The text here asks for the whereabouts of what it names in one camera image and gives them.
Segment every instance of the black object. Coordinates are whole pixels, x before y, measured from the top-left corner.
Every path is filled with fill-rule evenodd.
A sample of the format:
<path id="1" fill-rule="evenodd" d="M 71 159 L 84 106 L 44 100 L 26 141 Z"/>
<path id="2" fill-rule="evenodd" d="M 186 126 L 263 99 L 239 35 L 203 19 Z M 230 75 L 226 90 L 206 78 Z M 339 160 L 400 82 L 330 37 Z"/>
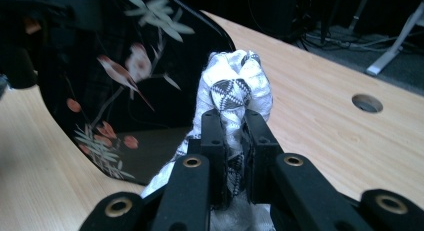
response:
<path id="1" fill-rule="evenodd" d="M 183 0 L 274 38 L 291 42 L 305 33 L 311 19 L 311 0 Z"/>
<path id="2" fill-rule="evenodd" d="M 128 215 L 134 219 L 132 214 L 140 213 L 139 222 L 131 220 L 126 225 L 116 219 L 120 222 L 119 230 L 208 230 L 210 200 L 221 200 L 222 207 L 230 202 L 227 194 L 220 191 L 226 185 L 214 181 L 214 164 L 207 162 L 214 160 L 222 164 L 225 154 L 217 158 L 204 152 L 211 151 L 210 142 L 216 144 L 214 151 L 225 152 L 213 126 L 219 123 L 219 115 L 211 110 L 203 114 L 202 119 L 212 124 L 202 125 L 202 140 L 191 140 L 188 155 L 177 160 L 167 185 L 145 199 L 138 196 L 136 203 L 141 200 L 142 204 L 133 206 L 136 210 Z M 255 204 L 271 204 L 276 230 L 424 230 L 424 211 L 413 202 L 381 189 L 365 191 L 359 202 L 346 197 L 338 193 L 306 157 L 284 153 L 260 114 L 247 110 L 244 121 L 247 137 L 244 151 L 249 156 L 246 163 L 246 177 L 250 181 L 248 199 Z M 127 195 L 118 193 L 121 199 Z M 116 197 L 102 200 L 103 205 L 96 206 L 80 230 L 113 230 L 96 225 L 105 220 L 111 222 L 104 214 L 104 204 L 113 203 Z"/>
<path id="3" fill-rule="evenodd" d="M 354 31 L 398 36 L 422 0 L 368 0 Z"/>
<path id="4" fill-rule="evenodd" d="M 0 0 L 0 73 L 14 88 L 38 84 L 81 152 L 138 184 L 191 128 L 211 53 L 232 51 L 219 25 L 180 0 Z"/>

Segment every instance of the painted flower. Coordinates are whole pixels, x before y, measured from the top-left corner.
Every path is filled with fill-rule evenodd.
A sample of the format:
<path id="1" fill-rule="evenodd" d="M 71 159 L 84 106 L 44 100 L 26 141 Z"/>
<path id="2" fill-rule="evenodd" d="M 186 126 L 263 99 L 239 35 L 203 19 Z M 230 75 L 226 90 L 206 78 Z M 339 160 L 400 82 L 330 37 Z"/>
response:
<path id="1" fill-rule="evenodd" d="M 152 64 L 144 46 L 141 43 L 133 43 L 130 50 L 131 56 L 127 59 L 125 65 L 134 82 L 137 83 L 149 78 L 151 76 Z"/>
<path id="2" fill-rule="evenodd" d="M 112 147 L 112 141 L 110 141 L 110 139 L 108 139 L 106 137 L 95 134 L 94 139 L 102 141 L 105 144 L 106 147 Z"/>
<path id="3" fill-rule="evenodd" d="M 81 105 L 74 99 L 68 98 L 66 100 L 66 105 L 68 105 L 68 108 L 74 113 L 81 112 Z"/>
<path id="4" fill-rule="evenodd" d="M 79 144 L 78 147 L 87 155 L 90 154 L 90 150 L 84 144 Z"/>
<path id="5" fill-rule="evenodd" d="M 103 121 L 103 127 L 97 127 L 97 130 L 107 138 L 116 139 L 115 131 L 113 131 L 112 126 L 106 121 Z"/>
<path id="6" fill-rule="evenodd" d="M 169 15 L 173 14 L 174 11 L 167 4 L 169 0 L 150 0 L 145 3 L 143 0 L 129 0 L 135 6 L 136 9 L 125 11 L 127 16 L 142 16 L 139 21 L 139 25 L 143 27 L 145 24 L 150 24 L 162 29 L 171 38 L 183 42 L 181 34 L 194 34 L 194 30 L 185 24 L 178 23 L 177 20 L 180 14 L 176 14 L 174 19 Z"/>
<path id="7" fill-rule="evenodd" d="M 130 149 L 136 149 L 138 148 L 138 140 L 134 138 L 134 136 L 125 136 L 124 137 L 124 144 Z"/>

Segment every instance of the floral painting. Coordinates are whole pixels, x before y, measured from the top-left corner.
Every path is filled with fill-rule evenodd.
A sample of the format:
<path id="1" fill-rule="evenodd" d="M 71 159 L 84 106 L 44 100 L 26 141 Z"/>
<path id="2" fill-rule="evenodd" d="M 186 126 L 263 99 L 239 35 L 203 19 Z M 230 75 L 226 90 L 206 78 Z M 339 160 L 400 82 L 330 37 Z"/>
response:
<path id="1" fill-rule="evenodd" d="M 40 58 L 40 91 L 103 173 L 146 184 L 191 126 L 210 52 L 234 46 L 219 26 L 178 0 L 100 1 L 102 31 L 55 31 L 60 42 Z"/>

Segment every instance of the white cloth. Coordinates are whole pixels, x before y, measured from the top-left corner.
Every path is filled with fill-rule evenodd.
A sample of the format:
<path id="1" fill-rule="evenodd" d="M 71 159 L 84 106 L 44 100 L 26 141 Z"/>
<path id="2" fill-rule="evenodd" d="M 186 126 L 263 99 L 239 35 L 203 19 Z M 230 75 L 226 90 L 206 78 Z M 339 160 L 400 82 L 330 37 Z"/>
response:
<path id="1" fill-rule="evenodd" d="M 272 108 L 271 89 L 259 56 L 252 51 L 212 53 L 202 72 L 196 100 L 193 129 L 167 163 L 143 190 L 144 198 L 164 186 L 175 160 L 187 154 L 188 140 L 201 138 L 201 116 L 217 109 L 229 147 L 228 182 L 232 194 L 230 207 L 211 212 L 211 230 L 273 230 L 269 205 L 252 205 L 243 190 L 244 154 L 241 147 L 245 110 L 260 113 L 267 121 Z"/>

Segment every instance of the table hole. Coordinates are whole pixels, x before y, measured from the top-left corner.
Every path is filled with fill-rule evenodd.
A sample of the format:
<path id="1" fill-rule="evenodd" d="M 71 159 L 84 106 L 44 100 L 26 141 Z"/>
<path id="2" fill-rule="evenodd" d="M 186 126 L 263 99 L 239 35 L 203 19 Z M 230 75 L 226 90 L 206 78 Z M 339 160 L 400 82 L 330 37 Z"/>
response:
<path id="1" fill-rule="evenodd" d="M 378 113 L 383 110 L 383 104 L 378 99 L 367 94 L 354 95 L 352 103 L 360 110 L 368 113 Z"/>

